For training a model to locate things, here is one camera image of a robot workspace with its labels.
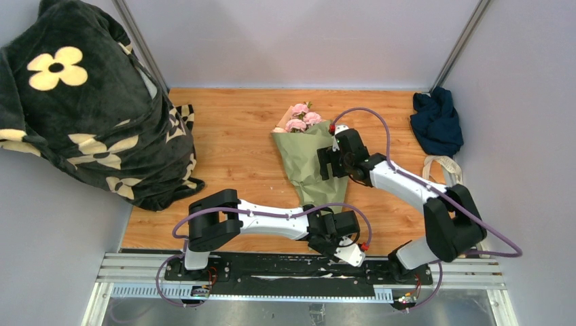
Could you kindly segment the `pink fake flower bunch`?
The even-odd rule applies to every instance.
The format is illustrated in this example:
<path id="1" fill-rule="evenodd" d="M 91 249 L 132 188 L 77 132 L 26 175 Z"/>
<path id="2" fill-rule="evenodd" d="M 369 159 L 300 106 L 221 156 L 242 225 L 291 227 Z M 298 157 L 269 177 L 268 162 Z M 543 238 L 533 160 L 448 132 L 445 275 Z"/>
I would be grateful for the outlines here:
<path id="1" fill-rule="evenodd" d="M 275 133 L 301 133 L 306 132 L 312 126 L 315 126 L 324 119 L 322 116 L 312 110 L 312 103 L 302 102 L 290 106 L 280 121 L 271 130 Z"/>

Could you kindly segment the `green and peach wrapping paper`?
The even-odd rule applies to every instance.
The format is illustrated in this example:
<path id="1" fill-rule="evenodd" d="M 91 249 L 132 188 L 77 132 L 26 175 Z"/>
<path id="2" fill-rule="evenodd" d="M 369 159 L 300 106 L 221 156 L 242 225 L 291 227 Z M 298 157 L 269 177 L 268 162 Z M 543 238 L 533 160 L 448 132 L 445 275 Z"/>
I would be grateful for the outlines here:
<path id="1" fill-rule="evenodd" d="M 294 186 L 302 206 L 344 202 L 348 177 L 321 178 L 317 151 L 325 147 L 332 148 L 329 125 L 330 121 L 327 120 L 311 126 L 306 132 L 281 132 L 279 127 L 271 132 L 285 174 Z"/>

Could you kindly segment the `aluminium frame post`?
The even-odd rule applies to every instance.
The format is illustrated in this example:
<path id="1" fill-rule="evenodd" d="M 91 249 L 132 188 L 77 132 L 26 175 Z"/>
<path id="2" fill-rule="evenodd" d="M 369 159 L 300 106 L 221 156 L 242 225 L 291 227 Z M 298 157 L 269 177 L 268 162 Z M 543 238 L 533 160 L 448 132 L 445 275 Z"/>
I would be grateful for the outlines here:
<path id="1" fill-rule="evenodd" d="M 160 84 L 162 89 L 169 93 L 170 88 L 168 87 L 164 76 L 162 75 L 157 62 L 155 61 L 148 44 L 140 31 L 140 28 L 130 11 L 128 3 L 125 0 L 112 0 L 120 19 L 124 23 L 124 26 L 134 43 L 135 48 L 139 51 L 140 57 L 143 59 L 146 67 L 149 69 L 150 73 L 155 77 L 156 81 Z"/>
<path id="2" fill-rule="evenodd" d="M 436 89 L 436 87 L 443 86 L 491 4 L 491 0 L 479 0 L 476 3 L 476 6 L 472 11 L 468 21 L 466 22 L 463 30 L 461 31 L 461 34 L 458 36 L 447 59 L 442 65 L 437 77 L 435 78 L 435 81 L 429 88 L 430 92 Z"/>

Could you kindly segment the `navy blue cloth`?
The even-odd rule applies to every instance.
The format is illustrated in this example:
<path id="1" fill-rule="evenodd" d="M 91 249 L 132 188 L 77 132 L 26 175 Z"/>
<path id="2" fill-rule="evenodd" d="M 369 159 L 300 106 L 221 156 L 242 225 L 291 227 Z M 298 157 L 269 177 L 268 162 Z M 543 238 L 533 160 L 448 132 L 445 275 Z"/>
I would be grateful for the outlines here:
<path id="1" fill-rule="evenodd" d="M 453 158 L 464 139 L 451 91 L 438 86 L 430 94 L 415 93 L 412 103 L 415 114 L 410 116 L 410 125 L 422 150 Z"/>

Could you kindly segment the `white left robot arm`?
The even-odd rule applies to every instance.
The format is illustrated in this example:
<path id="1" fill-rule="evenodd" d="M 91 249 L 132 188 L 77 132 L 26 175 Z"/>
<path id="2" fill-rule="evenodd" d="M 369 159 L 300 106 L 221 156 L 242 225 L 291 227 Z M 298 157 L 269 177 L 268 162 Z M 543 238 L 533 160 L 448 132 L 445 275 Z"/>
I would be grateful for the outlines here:
<path id="1" fill-rule="evenodd" d="M 352 237 L 360 232 L 353 210 L 335 212 L 327 205 L 292 209 L 253 204 L 225 189 L 188 207 L 188 226 L 182 272 L 201 280 L 208 272 L 209 255 L 243 234 L 280 236 L 304 241 L 308 248 L 334 262 L 359 267 L 365 253 Z"/>

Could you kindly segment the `right aluminium frame post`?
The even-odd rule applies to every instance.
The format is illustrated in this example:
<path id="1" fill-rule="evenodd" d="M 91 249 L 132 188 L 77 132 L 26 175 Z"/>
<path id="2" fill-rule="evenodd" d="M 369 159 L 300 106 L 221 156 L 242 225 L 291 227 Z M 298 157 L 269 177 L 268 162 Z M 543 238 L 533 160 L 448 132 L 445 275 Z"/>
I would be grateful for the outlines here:
<path id="1" fill-rule="evenodd" d="M 447 59 L 442 65 L 437 77 L 435 78 L 435 81 L 429 88 L 430 92 L 436 89 L 436 87 L 443 86 L 491 4 L 491 0 L 479 0 L 476 3 L 476 6 L 472 11 L 468 21 L 466 22 L 463 30 L 461 31 L 461 34 L 458 36 Z"/>

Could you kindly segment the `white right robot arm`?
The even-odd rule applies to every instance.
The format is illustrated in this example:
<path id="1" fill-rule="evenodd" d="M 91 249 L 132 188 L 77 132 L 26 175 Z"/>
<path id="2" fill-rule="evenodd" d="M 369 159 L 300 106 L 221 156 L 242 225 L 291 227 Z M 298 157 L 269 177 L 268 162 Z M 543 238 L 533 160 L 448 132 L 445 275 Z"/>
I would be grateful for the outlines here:
<path id="1" fill-rule="evenodd" d="M 425 180 L 381 153 L 370 154 L 353 128 L 331 125 L 329 133 L 332 146 L 317 152 L 324 180 L 350 177 L 361 185 L 397 196 L 424 217 L 425 235 L 389 254 L 391 280 L 406 283 L 421 265 L 437 260 L 451 262 L 486 238 L 486 228 L 472 219 L 480 214 L 465 186 Z"/>

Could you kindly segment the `dark floral fleece blanket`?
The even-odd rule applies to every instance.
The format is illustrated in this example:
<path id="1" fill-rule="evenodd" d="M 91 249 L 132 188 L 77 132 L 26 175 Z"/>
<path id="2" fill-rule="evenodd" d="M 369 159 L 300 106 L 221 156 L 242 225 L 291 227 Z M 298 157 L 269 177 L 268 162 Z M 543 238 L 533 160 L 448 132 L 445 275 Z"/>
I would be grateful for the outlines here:
<path id="1" fill-rule="evenodd" d="M 171 103 L 95 5 L 41 1 L 35 23 L 1 49 L 1 147 L 141 209 L 204 189 L 193 126 L 193 107 Z"/>

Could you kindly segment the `left aluminium frame post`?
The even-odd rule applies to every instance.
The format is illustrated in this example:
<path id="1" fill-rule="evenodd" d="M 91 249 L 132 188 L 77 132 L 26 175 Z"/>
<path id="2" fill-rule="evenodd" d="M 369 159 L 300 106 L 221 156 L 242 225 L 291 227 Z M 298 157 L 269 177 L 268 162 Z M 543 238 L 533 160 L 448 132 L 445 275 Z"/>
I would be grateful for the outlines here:
<path id="1" fill-rule="evenodd" d="M 150 73 L 155 77 L 156 81 L 160 84 L 162 89 L 169 93 L 170 88 L 168 87 L 164 76 L 162 75 L 157 62 L 155 61 L 148 44 L 140 31 L 140 28 L 130 11 L 128 3 L 125 0 L 112 0 L 120 19 L 124 23 L 124 26 L 134 43 L 135 48 L 139 51 L 140 57 L 143 59 L 146 67 L 149 69 Z"/>

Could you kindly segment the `black and aluminium base rail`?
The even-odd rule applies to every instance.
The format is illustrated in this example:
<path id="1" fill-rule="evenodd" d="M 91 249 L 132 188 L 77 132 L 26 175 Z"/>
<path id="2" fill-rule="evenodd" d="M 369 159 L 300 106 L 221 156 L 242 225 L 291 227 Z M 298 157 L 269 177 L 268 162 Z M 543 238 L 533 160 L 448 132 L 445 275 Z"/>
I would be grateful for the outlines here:
<path id="1" fill-rule="evenodd" d="M 384 257 L 219 252 L 188 272 L 177 251 L 104 256 L 83 325 L 517 325 L 499 264 L 463 258 L 401 281 Z"/>

